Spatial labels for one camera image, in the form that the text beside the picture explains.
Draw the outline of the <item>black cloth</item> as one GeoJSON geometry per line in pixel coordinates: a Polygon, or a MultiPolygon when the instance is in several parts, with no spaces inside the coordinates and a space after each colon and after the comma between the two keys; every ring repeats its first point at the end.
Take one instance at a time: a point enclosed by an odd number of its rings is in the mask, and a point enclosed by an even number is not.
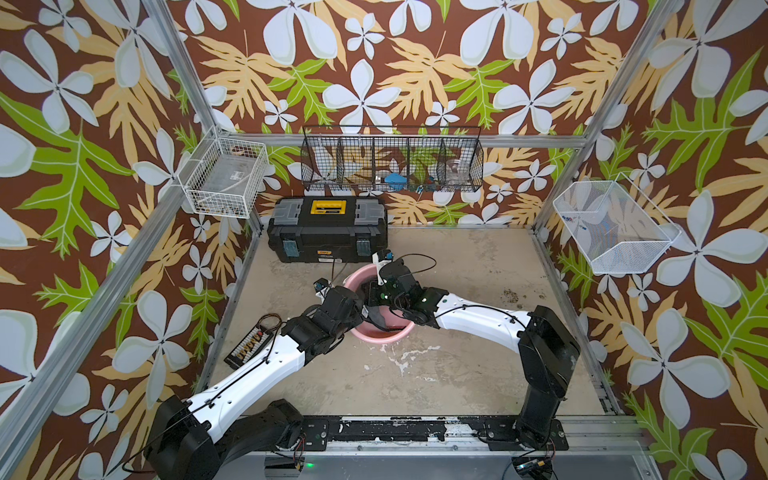
{"type": "Polygon", "coordinates": [[[412,322],[392,312],[385,306],[370,306],[367,308],[368,316],[363,321],[360,329],[373,333],[395,333],[410,328],[412,322]]]}

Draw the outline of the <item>pink plastic bucket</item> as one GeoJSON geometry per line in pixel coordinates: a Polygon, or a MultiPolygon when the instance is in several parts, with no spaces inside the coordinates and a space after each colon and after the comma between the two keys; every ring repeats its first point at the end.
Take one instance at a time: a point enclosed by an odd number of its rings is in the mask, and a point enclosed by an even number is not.
{"type": "MultiPolygon", "coordinates": [[[[356,293],[362,294],[362,287],[365,283],[376,280],[376,267],[372,264],[366,265],[354,271],[349,275],[343,283],[343,286],[349,290],[353,290],[356,293]]],[[[414,329],[415,325],[412,323],[410,328],[395,333],[373,333],[360,329],[361,324],[351,330],[351,334],[358,340],[366,342],[372,345],[386,345],[398,342],[407,337],[414,329]]]]}

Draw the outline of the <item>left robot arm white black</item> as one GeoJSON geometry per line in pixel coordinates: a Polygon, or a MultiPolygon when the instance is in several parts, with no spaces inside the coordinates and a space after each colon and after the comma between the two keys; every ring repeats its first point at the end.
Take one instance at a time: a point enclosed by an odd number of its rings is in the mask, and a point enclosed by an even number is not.
{"type": "Polygon", "coordinates": [[[280,324],[267,346],[224,380],[186,400],[165,400],[142,451],[155,475],[212,479],[250,451],[291,446],[303,420],[292,405],[275,401],[252,416],[246,410],[315,357],[331,352],[367,316],[354,291],[330,288],[321,304],[280,324]]]}

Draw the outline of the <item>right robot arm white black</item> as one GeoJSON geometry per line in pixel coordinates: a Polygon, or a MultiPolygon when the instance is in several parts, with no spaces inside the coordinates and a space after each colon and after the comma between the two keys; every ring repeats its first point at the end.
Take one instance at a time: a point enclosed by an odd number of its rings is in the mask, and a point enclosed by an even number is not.
{"type": "Polygon", "coordinates": [[[445,289],[423,287],[402,257],[388,250],[373,255],[376,280],[366,294],[368,322],[384,332],[388,312],[408,326],[454,330],[489,340],[519,355],[528,383],[513,437],[523,445],[545,446],[570,385],[580,347],[553,310],[511,311],[473,303],[445,289]]]}

